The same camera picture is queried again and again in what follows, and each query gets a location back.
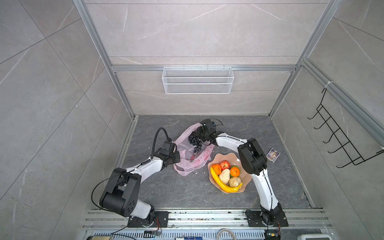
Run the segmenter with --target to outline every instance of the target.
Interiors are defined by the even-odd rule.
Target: marble floor
[[[132,141],[127,151],[123,167],[138,164],[151,154],[156,130],[164,127],[169,137],[176,140],[189,126],[206,118],[218,118],[224,126],[218,126],[229,135],[258,140],[267,153],[271,148],[280,152],[275,163],[268,162],[268,173],[273,191],[283,208],[310,208],[290,160],[268,116],[139,116]],[[161,132],[156,148],[165,140]],[[217,153],[232,152],[215,146],[212,159]],[[260,199],[252,182],[243,193],[224,194],[209,181],[206,166],[195,170],[186,177],[178,174],[172,166],[150,176],[140,186],[139,199],[165,208],[260,208]]]

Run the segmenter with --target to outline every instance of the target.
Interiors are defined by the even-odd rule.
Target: grapes
[[[195,146],[193,151],[194,153],[199,153],[201,151],[202,143],[201,143],[201,140],[198,138],[196,132],[192,132],[188,136],[188,141],[189,141],[189,144]]]

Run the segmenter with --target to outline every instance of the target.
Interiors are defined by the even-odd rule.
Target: white cable
[[[335,82],[328,81],[324,88],[327,88],[328,84],[330,84],[330,83],[335,83]]]
[[[226,229],[226,228],[224,228],[224,229],[220,230],[220,232],[218,232],[216,240],[219,240],[220,234],[222,232],[228,232],[232,236],[233,240],[236,240],[236,236],[234,235],[234,233],[231,232],[230,230]]]

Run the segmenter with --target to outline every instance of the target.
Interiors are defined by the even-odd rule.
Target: apple
[[[227,161],[222,161],[221,163],[220,163],[220,167],[221,167],[221,171],[223,171],[224,169],[229,169],[229,162],[227,162]]]

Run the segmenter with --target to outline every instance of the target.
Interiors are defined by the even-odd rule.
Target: peach-colored bowl
[[[228,161],[231,166],[235,165],[236,167],[238,167],[240,169],[240,176],[239,177],[241,178],[241,182],[243,183],[243,185],[241,186],[241,188],[237,192],[226,192],[226,191],[224,191],[223,189],[221,189],[221,187],[215,182],[214,178],[212,177],[212,174],[211,174],[211,166],[212,166],[212,164],[219,164],[222,161]],[[220,189],[223,193],[244,192],[245,186],[252,179],[251,175],[248,174],[244,170],[244,168],[241,166],[240,160],[236,157],[236,155],[234,153],[229,153],[227,155],[223,155],[223,154],[220,154],[220,153],[216,154],[214,160],[212,162],[208,163],[208,172],[209,172],[209,180],[211,181],[211,183],[213,185],[215,185],[218,189]]]

